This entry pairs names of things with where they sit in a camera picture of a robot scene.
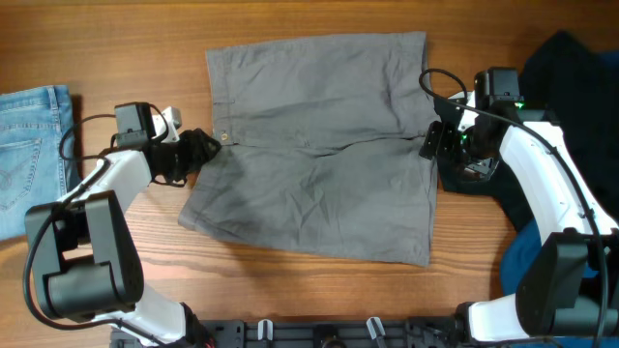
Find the grey shorts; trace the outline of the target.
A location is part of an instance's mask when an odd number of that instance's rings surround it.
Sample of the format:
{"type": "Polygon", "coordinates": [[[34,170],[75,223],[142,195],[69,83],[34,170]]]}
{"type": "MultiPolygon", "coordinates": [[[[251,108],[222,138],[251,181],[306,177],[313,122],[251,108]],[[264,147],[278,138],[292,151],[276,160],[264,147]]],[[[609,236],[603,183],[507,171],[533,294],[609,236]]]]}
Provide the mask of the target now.
{"type": "Polygon", "coordinates": [[[179,222],[215,239],[425,266],[437,120],[423,32],[308,37],[206,53],[213,135],[179,222]]]}

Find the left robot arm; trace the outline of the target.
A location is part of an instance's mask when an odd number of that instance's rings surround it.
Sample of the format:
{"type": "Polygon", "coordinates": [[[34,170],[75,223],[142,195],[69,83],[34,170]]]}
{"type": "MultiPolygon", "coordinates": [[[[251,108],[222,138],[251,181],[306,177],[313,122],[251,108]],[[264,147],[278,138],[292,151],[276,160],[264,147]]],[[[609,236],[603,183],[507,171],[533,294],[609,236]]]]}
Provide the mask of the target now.
{"type": "Polygon", "coordinates": [[[212,347],[215,339],[187,304],[145,283],[125,213],[152,184],[184,187],[221,144],[201,129],[180,131],[173,107],[129,102],[110,117],[117,131],[93,157],[96,168],[58,200],[26,213],[26,306],[59,331],[110,326],[144,347],[212,347]]]}

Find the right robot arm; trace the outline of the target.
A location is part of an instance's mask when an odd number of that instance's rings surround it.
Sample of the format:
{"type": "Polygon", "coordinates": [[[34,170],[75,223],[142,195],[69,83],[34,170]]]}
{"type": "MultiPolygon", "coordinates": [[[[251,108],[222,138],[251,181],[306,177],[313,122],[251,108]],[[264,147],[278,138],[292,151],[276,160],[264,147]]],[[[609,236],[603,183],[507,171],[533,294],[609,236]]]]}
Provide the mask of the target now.
{"type": "Polygon", "coordinates": [[[616,336],[618,225],[581,177],[554,114],[524,99],[511,68],[477,73],[450,107],[453,116],[430,125],[421,156],[442,180],[466,184],[484,184],[506,164],[542,247],[512,295],[461,304],[423,325],[451,344],[482,347],[616,336]]]}

